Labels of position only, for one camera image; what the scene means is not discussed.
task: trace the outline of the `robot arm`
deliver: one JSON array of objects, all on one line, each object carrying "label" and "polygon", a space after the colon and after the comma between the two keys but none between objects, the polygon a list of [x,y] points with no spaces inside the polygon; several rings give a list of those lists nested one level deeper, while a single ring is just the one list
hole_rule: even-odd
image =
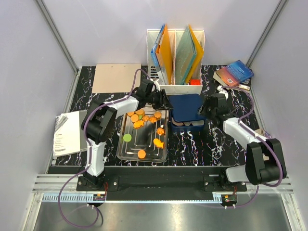
[{"label": "robot arm", "polygon": [[[249,181],[253,185],[278,180],[280,171],[274,157],[261,140],[265,141],[277,155],[282,167],[282,178],[286,177],[286,168],[281,143],[277,139],[267,139],[246,126],[227,106],[226,93],[208,96],[199,109],[199,114],[211,119],[217,127],[232,136],[246,149],[246,164],[230,167],[225,172],[225,183]],[[263,154],[269,160],[263,160]]]},{"label": "robot arm", "polygon": [[[85,122],[90,114],[104,103],[92,101],[88,113],[81,125],[83,130],[85,129]],[[173,108],[165,90],[158,91],[153,81],[142,79],[140,86],[134,89],[129,98],[124,97],[122,101],[119,100],[119,102],[113,105],[103,107],[90,119],[86,127],[86,134],[91,143],[91,146],[88,146],[87,165],[89,165],[90,161],[90,148],[92,148],[92,159],[89,169],[84,174],[84,177],[88,181],[96,184],[97,177],[101,175],[104,170],[104,148],[106,141],[111,138],[116,118],[127,112],[139,110],[147,103],[151,104],[155,110],[169,110]]]}]

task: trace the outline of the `blue container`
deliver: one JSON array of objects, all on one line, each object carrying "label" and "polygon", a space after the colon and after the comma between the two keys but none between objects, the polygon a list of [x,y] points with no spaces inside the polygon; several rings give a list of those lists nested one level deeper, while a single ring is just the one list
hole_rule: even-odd
[{"label": "blue container", "polygon": [[[205,126],[206,118],[198,115],[198,109],[203,104],[203,100],[198,94],[188,95],[173,95],[169,96],[170,103],[173,109],[170,110],[170,122],[171,129],[173,132],[181,131],[200,131]],[[204,125],[200,126],[176,126],[172,123],[174,119],[177,123],[193,122],[193,121],[204,121]]]}]

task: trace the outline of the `brown cardboard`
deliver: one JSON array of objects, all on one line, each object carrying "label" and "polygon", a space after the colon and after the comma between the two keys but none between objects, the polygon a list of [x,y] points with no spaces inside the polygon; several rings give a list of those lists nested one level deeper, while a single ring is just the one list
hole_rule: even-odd
[{"label": "brown cardboard", "polygon": [[[134,75],[141,64],[97,64],[92,93],[130,92]],[[141,72],[136,76],[135,87],[140,85]]]}]

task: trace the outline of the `small red item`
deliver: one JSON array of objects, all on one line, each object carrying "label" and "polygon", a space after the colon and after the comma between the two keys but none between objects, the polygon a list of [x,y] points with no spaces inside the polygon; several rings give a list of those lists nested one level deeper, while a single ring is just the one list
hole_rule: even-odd
[{"label": "small red item", "polygon": [[199,79],[191,79],[190,85],[201,85],[201,81]]}]

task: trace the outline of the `stainless steel tray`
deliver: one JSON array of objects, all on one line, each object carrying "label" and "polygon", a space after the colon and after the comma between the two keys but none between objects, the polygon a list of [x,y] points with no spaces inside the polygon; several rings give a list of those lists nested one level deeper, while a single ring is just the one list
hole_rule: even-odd
[{"label": "stainless steel tray", "polygon": [[[144,112],[148,116],[153,116],[156,112],[152,106],[146,105],[143,108]],[[127,114],[123,117],[122,129],[120,133],[120,140],[117,149],[117,157],[121,160],[133,160],[133,161],[145,161],[145,162],[164,162],[167,157],[167,128],[168,128],[168,111],[159,111],[162,114],[160,120],[152,124],[150,122],[144,123],[144,126],[140,129],[134,129],[133,123]],[[158,135],[156,130],[163,128],[165,130],[164,135]],[[123,136],[130,134],[132,139],[130,142],[123,141]],[[156,148],[153,140],[155,138],[164,142],[164,149]],[[146,156],[144,159],[138,158],[138,151],[144,150]]]}]

